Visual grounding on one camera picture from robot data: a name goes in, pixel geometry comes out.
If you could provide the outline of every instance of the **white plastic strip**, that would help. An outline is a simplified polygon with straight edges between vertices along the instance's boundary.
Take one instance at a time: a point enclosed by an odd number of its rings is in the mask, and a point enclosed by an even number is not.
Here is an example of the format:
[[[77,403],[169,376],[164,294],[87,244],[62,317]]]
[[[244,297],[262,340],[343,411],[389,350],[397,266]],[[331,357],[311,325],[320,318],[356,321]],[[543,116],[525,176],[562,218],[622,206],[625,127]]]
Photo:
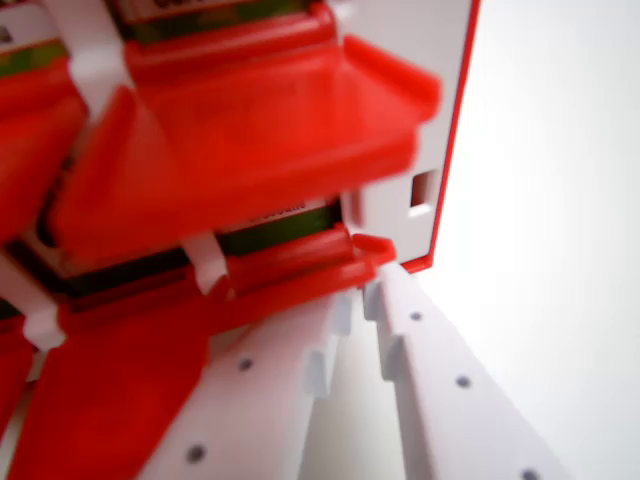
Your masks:
[[[570,478],[400,265],[382,267],[365,303],[395,384],[409,480]]]
[[[205,232],[183,240],[180,245],[195,268],[198,288],[206,295],[227,273],[227,263],[218,240],[213,233]]]
[[[25,316],[23,334],[42,351],[59,347],[66,335],[58,325],[58,305],[6,255],[0,254],[0,297]]]
[[[336,335],[350,331],[343,295],[273,315],[215,357],[138,478],[295,480]]]
[[[123,43],[103,0],[42,0],[71,55],[70,74],[95,120],[118,85],[133,87]]]

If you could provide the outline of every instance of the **white panel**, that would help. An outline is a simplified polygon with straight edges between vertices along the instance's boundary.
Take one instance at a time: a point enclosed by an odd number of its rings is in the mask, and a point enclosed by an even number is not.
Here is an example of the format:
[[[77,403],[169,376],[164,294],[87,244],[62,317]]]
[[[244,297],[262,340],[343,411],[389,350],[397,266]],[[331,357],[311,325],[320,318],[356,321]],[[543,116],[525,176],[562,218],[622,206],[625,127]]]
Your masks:
[[[297,478],[314,397],[328,393],[336,334],[348,331],[342,295],[272,315],[214,357],[139,478]]]
[[[0,9],[0,27],[10,36],[10,40],[0,40],[0,54],[59,37],[51,17],[41,5],[25,4]]]
[[[414,278],[388,264],[376,294],[409,480],[570,478]]]
[[[23,334],[40,350],[59,347],[66,335],[58,325],[58,305],[20,267],[0,254],[0,298],[24,316]]]
[[[443,84],[437,116],[420,131],[418,158],[410,172],[359,192],[359,227],[393,240],[404,262],[429,252],[435,206],[467,34],[471,0],[354,0],[355,15],[345,28],[435,73]],[[412,178],[434,170],[430,206],[409,215]]]
[[[123,43],[103,0],[42,0],[71,55],[70,74],[91,120],[118,85],[133,87]]]

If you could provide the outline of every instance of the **hole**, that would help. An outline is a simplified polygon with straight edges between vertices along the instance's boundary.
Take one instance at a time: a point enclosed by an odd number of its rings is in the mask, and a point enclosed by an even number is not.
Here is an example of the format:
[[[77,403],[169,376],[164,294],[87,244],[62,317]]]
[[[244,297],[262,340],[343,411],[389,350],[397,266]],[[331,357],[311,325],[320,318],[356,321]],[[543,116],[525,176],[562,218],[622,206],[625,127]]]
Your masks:
[[[246,372],[251,367],[253,367],[253,360],[251,360],[250,358],[243,358],[238,362],[238,370],[240,370],[241,372]]]
[[[411,208],[419,207],[421,205],[429,205],[435,199],[435,190],[437,188],[435,170],[429,170],[428,172],[419,173],[413,177],[413,184],[411,186]]]
[[[522,480],[540,480],[540,475],[535,470],[527,468],[524,472],[522,472]]]
[[[187,450],[187,463],[198,463],[207,454],[203,445],[192,445]]]
[[[0,44],[13,43],[13,37],[4,25],[0,25]]]
[[[466,377],[464,375],[460,375],[458,378],[456,378],[456,383],[460,388],[469,388],[471,386],[471,380],[469,380],[469,377]]]

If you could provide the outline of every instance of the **red plastic frame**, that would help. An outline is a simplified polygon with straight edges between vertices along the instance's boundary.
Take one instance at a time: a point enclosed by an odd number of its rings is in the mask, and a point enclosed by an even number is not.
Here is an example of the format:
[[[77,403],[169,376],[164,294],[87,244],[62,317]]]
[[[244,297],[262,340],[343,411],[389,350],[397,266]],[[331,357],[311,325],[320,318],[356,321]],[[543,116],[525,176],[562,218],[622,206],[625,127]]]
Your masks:
[[[0,79],[0,245],[32,221],[85,117],[66,59]]]
[[[408,168],[439,81],[334,35],[316,4],[129,46],[137,93],[115,95],[60,195],[61,245],[85,263],[110,260]]]
[[[210,335],[362,285],[394,258],[389,240],[337,225],[231,260],[207,296],[189,269],[110,303],[97,306],[99,295],[92,308],[61,308],[67,340],[48,354],[9,480],[133,478],[196,385]]]

